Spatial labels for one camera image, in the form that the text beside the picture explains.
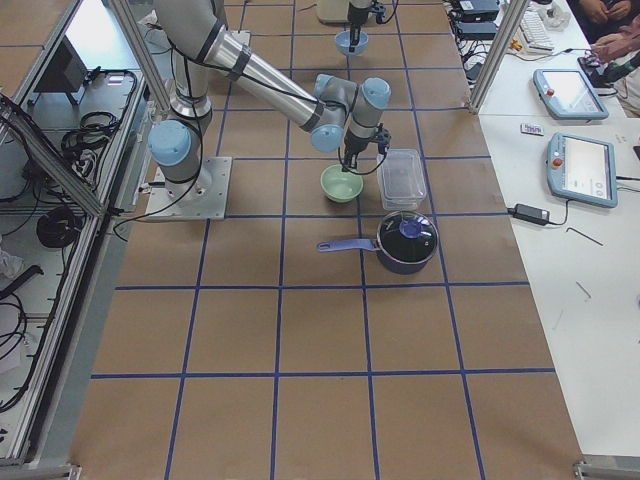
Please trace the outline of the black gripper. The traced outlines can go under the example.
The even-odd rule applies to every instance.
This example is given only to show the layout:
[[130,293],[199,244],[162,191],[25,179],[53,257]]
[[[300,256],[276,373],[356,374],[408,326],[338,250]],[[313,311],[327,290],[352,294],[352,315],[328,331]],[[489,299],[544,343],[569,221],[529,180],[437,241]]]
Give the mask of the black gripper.
[[350,0],[348,4],[349,52],[355,51],[360,44],[361,25],[373,15],[377,24],[382,24],[385,18],[385,6],[378,0]]
[[345,153],[342,157],[343,171],[351,170],[352,172],[356,172],[358,170],[358,155],[371,143],[377,145],[379,154],[387,154],[390,145],[390,132],[383,124],[379,124],[365,136],[359,136],[353,133],[351,129],[348,129],[344,139]]

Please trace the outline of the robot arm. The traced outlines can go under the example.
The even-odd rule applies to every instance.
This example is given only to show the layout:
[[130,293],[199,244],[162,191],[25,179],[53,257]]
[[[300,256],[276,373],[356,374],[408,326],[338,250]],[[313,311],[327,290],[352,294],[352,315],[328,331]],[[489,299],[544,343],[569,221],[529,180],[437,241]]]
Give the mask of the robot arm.
[[215,71],[309,133],[316,150],[337,153],[343,171],[356,173],[358,157],[370,144],[385,161],[390,134],[381,117],[391,97],[385,80],[356,83],[320,74],[308,93],[229,32],[223,2],[156,1],[153,6],[172,47],[170,101],[177,115],[199,120],[210,114],[208,75]]

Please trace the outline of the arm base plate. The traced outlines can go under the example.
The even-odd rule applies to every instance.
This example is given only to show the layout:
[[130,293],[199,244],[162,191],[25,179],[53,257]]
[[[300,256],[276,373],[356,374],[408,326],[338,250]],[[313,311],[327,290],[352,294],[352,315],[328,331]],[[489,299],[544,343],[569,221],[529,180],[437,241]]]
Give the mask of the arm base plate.
[[167,182],[160,167],[151,187],[145,213],[150,221],[223,220],[226,213],[233,159],[206,157],[194,186]]

